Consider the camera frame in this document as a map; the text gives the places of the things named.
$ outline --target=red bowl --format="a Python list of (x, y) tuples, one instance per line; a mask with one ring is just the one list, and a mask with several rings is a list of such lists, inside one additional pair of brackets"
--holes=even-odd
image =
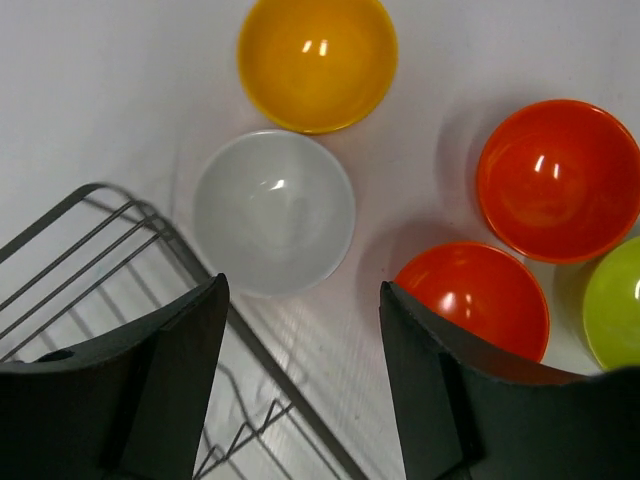
[(616, 246), (640, 213), (640, 150), (609, 113), (575, 100), (509, 117), (480, 157), (477, 193), (491, 229), (550, 263), (586, 261)]
[(542, 360), (549, 311), (533, 275), (480, 243), (449, 243), (414, 258), (395, 282), (431, 311), (507, 352)]

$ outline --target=plastic bowl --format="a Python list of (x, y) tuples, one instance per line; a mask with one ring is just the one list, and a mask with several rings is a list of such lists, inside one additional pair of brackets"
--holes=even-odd
[(235, 289), (296, 293), (327, 278), (355, 226), (351, 183), (336, 158), (291, 132), (241, 136), (216, 153), (197, 187), (196, 246)]
[(539, 362), (549, 312), (517, 259), (480, 243), (449, 243), (414, 258), (395, 282), (431, 311), (498, 348)]
[(619, 246), (597, 266), (584, 296), (583, 321), (603, 368), (640, 365), (640, 238)]
[(240, 34), (238, 69), (273, 122), (325, 133), (358, 122), (384, 98), (397, 50), (377, 0), (260, 0)]
[(607, 112), (575, 100), (537, 103), (491, 135), (477, 192), (493, 231), (550, 263), (586, 261), (617, 245), (640, 212), (640, 150)]

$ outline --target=wire rack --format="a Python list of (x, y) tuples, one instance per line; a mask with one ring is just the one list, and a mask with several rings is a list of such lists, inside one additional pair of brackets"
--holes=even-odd
[[(33, 361), (209, 278), (151, 205), (86, 185), (0, 249), (0, 360)], [(231, 307), (194, 479), (367, 478)]]

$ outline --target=white bowl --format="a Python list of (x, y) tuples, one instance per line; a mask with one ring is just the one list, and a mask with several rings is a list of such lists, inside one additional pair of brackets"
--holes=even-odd
[(291, 294), (327, 278), (349, 249), (355, 198), (324, 147), (296, 133), (243, 135), (216, 153), (200, 179), (193, 232), (206, 263), (232, 288)]

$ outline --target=green bowl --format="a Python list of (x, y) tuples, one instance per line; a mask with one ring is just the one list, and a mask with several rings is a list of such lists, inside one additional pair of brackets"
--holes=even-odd
[(640, 238), (620, 245), (595, 269), (584, 296), (583, 322), (603, 368), (640, 365)]

